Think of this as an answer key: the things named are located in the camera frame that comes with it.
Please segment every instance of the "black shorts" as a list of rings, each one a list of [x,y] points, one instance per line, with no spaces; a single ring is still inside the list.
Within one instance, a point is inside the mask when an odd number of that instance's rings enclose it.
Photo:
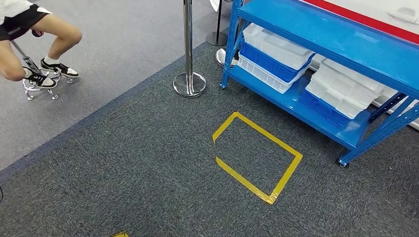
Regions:
[[[5,17],[0,25],[0,41],[13,40],[25,34],[34,24],[38,23],[43,17],[48,15],[46,12],[38,11],[39,6],[33,4],[30,8],[14,17]]]

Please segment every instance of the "white sock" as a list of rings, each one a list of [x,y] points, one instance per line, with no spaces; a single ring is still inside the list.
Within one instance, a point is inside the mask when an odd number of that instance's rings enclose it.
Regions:
[[[29,78],[31,75],[32,75],[32,72],[29,70],[29,69],[27,69],[27,68],[23,68],[23,70],[25,71],[25,78]]]
[[[46,56],[45,58],[44,58],[44,62],[46,62],[47,64],[59,64],[60,63],[60,61],[58,60],[58,59],[52,59],[52,58],[50,58],[50,57],[48,57],[48,56]]]

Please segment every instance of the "yellow floor tape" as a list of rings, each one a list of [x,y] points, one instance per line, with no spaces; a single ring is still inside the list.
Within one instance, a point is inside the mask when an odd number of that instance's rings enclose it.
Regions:
[[[270,134],[260,126],[258,126],[256,123],[250,121],[250,119],[246,118],[245,116],[241,115],[239,112],[234,112],[221,126],[220,128],[212,135],[212,140],[215,145],[215,141],[219,138],[219,136],[225,131],[225,129],[233,122],[235,118],[239,118],[241,121],[245,122],[247,125],[255,129],[256,131],[260,132],[265,137],[269,138],[276,144],[278,144],[280,147],[284,148],[289,153],[293,154],[295,157],[291,164],[288,166],[287,170],[285,171],[282,178],[279,180],[278,184],[274,188],[271,195],[266,195],[264,192],[262,192],[260,189],[255,187],[253,184],[251,184],[248,180],[246,180],[243,176],[238,174],[234,169],[229,167],[225,162],[223,162],[219,157],[215,157],[215,160],[217,161],[217,164],[223,168],[227,173],[229,173],[231,176],[233,176],[235,179],[237,179],[241,184],[243,184],[246,188],[248,188],[250,191],[252,191],[254,194],[256,194],[259,198],[264,200],[265,202],[269,204],[273,204],[275,200],[278,198],[279,194],[281,193],[282,189],[284,188],[285,184],[290,179],[291,175],[294,173],[295,168],[298,166],[302,159],[302,154],[298,151],[294,150],[289,145],[285,144],[283,141],[279,140],[274,135]]]
[[[121,233],[118,233],[118,234],[116,234],[116,235],[114,235],[112,237],[128,237],[128,234],[125,233],[125,232],[121,232]]]

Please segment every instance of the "red stripe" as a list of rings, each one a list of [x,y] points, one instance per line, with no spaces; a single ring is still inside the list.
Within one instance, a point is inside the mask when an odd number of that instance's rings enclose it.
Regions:
[[[397,36],[399,38],[408,40],[410,42],[419,44],[419,35],[412,33],[410,31],[406,31],[404,29],[389,25],[387,23],[381,22],[371,17],[364,16],[362,14],[348,10],[346,8],[327,2],[325,0],[303,0],[303,1],[316,5],[325,10],[331,11],[337,15],[349,18],[353,21],[375,28],[377,30],[380,30],[388,34]]]

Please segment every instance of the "blue metal shelf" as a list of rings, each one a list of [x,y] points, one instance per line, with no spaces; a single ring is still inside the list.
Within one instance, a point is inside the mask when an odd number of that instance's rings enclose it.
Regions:
[[[327,118],[298,99],[307,85],[300,79],[281,94],[240,67],[230,69],[233,55],[243,37],[237,33],[239,19],[253,22],[303,47],[330,58],[348,68],[399,91],[388,102],[374,111],[361,112],[343,128],[333,125]],[[419,98],[419,45],[412,44],[383,32],[323,11],[298,0],[252,0],[243,6],[242,0],[233,0],[230,31],[227,42],[224,74],[221,87],[233,78],[250,90],[312,126],[350,151],[339,163],[348,165],[359,155],[419,118],[419,103],[405,110],[410,100]],[[410,97],[364,139],[369,123],[397,104],[405,95]]]
[[[281,94],[238,66],[229,71],[229,76],[350,150],[356,148],[368,128],[369,111],[363,111],[347,126],[338,128],[317,111],[298,101],[308,84],[306,78],[301,78],[285,94]]]
[[[298,0],[252,0],[239,17],[419,98],[419,46]]]

